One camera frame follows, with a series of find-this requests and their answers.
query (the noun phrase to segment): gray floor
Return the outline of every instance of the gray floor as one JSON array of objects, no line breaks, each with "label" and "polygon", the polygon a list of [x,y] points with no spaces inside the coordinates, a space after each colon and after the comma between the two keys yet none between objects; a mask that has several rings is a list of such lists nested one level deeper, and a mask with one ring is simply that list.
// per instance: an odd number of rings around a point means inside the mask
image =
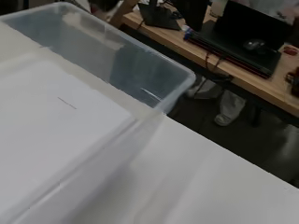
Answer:
[{"label": "gray floor", "polygon": [[291,181],[299,174],[299,131],[263,111],[261,123],[250,123],[253,106],[247,105],[228,127],[217,126],[219,100],[193,100],[182,97],[169,116],[234,154],[277,177]]}]

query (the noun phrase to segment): white table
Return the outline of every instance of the white table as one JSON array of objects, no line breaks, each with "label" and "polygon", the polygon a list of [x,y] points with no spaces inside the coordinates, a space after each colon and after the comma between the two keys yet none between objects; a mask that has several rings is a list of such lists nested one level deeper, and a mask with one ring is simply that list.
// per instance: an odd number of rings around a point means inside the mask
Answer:
[{"label": "white table", "polygon": [[76,223],[297,224],[299,190],[164,117]]}]

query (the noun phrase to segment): white paper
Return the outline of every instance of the white paper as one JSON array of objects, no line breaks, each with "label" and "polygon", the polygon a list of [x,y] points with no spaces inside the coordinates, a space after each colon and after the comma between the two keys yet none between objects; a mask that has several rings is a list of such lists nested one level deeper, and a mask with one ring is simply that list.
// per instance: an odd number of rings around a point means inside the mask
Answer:
[{"label": "white paper", "polygon": [[0,66],[0,216],[133,120],[51,62]]}]

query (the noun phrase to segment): black laptop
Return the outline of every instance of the black laptop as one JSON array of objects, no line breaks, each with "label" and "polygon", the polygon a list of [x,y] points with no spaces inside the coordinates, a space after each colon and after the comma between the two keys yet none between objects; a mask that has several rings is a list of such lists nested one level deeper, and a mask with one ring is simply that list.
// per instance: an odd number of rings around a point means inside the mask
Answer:
[{"label": "black laptop", "polygon": [[[291,26],[284,21],[229,1],[222,18],[217,22],[207,21],[200,32],[190,33],[188,40],[226,61],[269,78],[281,56],[278,49],[290,30]],[[263,40],[263,50],[259,53],[246,50],[244,44],[251,39]]]}]

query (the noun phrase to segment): cable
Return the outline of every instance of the cable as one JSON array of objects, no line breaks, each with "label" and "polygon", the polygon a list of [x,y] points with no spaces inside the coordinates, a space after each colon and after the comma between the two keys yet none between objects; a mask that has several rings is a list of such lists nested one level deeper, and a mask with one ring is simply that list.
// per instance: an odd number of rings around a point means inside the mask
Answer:
[{"label": "cable", "polygon": [[211,73],[213,73],[213,74],[215,74],[215,75],[217,75],[217,77],[218,77],[218,78],[212,78],[211,81],[213,81],[213,82],[218,82],[218,83],[220,83],[220,82],[229,82],[229,81],[232,81],[232,80],[233,80],[233,77],[232,77],[232,76],[226,76],[226,75],[224,75],[224,74],[219,74],[219,73],[216,73],[216,72],[215,72],[216,69],[218,68],[219,64],[220,64],[223,60],[225,60],[226,56],[224,56],[224,55],[220,56],[220,58],[218,59],[218,61],[217,61],[216,64],[214,65],[213,69],[210,70],[210,69],[208,68],[208,59],[209,59],[209,55],[210,55],[210,54],[211,54],[210,51],[207,51],[207,52],[206,52],[206,59],[205,59],[206,70],[209,71],[209,72],[211,72]]},{"label": "cable", "polygon": [[140,27],[142,26],[143,22],[145,19],[142,20],[142,22],[139,23],[139,25],[137,26],[136,30],[138,31],[140,29]]}]

